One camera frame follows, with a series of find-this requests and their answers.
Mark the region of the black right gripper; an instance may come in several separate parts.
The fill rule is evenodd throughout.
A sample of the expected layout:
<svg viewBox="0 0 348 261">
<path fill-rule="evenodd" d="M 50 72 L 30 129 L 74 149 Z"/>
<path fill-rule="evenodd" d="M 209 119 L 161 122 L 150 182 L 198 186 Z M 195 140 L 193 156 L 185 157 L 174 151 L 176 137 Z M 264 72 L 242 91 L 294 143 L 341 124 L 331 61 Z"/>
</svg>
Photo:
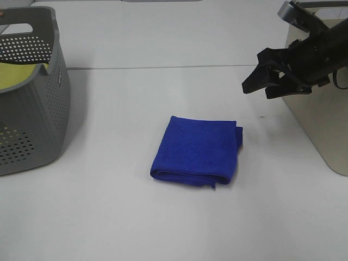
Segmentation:
<svg viewBox="0 0 348 261">
<path fill-rule="evenodd" d="M 259 65 L 243 81 L 244 94 L 265 89 L 267 99 L 307 95 L 312 86 L 330 82 L 329 74 L 340 68 L 340 41 L 333 38 L 296 40 L 288 48 L 266 48 Z"/>
</svg>

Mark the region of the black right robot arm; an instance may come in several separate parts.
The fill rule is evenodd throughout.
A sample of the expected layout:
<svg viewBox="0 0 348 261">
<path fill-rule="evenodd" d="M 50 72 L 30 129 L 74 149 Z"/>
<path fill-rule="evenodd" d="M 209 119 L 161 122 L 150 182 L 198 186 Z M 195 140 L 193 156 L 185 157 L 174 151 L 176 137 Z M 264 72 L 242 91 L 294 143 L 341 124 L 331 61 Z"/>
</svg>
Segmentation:
<svg viewBox="0 0 348 261">
<path fill-rule="evenodd" d="M 288 48 L 266 48 L 257 55 L 258 65 L 243 81 L 243 93 L 264 89 L 268 99 L 308 95 L 312 87 L 337 82 L 337 72 L 347 66 L 347 20 L 332 28 L 301 4 L 286 1 L 281 19 L 308 33 Z"/>
</svg>

